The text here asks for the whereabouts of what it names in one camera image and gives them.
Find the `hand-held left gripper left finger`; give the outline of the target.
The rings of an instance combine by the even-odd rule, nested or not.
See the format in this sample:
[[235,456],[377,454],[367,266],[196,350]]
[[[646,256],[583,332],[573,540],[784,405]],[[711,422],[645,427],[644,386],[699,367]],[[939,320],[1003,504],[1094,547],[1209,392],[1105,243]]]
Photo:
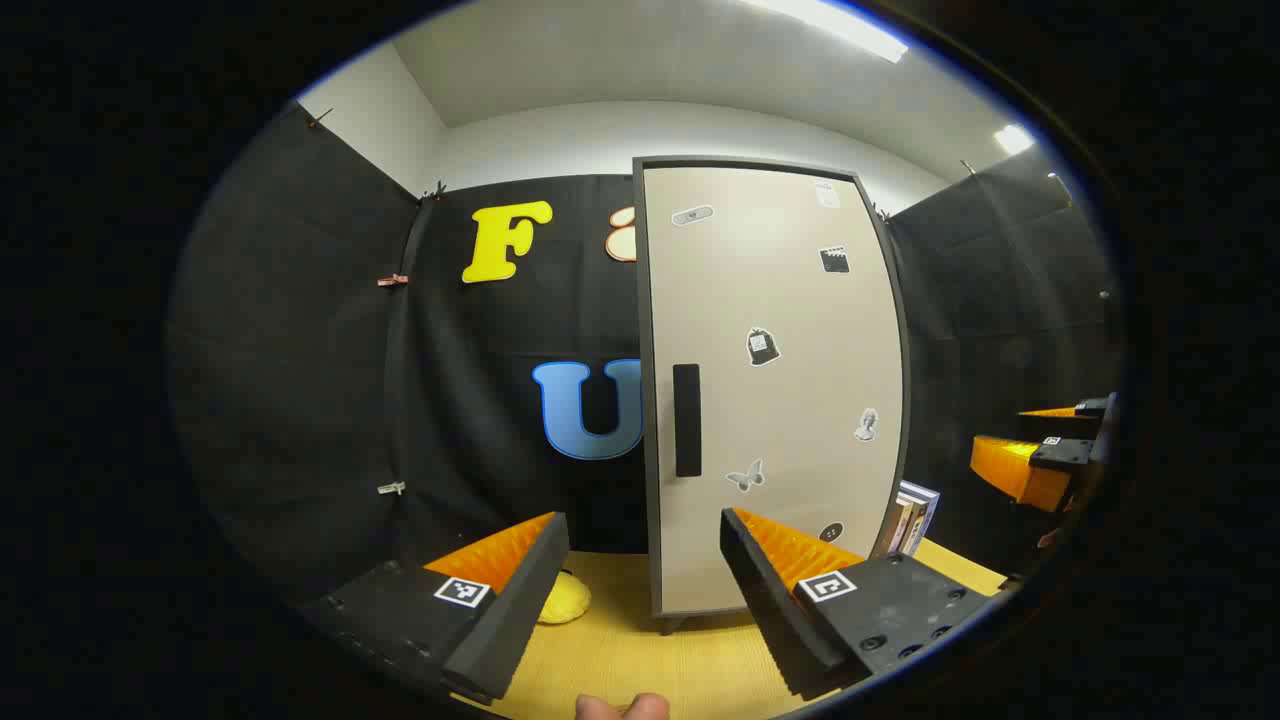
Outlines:
[[506,696],[570,551],[545,512],[425,564],[388,560],[300,606],[367,665],[429,694]]

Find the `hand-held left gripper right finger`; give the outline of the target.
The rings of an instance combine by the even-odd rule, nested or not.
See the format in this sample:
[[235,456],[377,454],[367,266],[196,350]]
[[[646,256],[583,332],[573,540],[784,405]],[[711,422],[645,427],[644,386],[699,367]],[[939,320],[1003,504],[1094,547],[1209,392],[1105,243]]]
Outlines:
[[786,687],[803,700],[876,682],[1006,600],[904,553],[861,559],[746,509],[719,515],[719,551]]

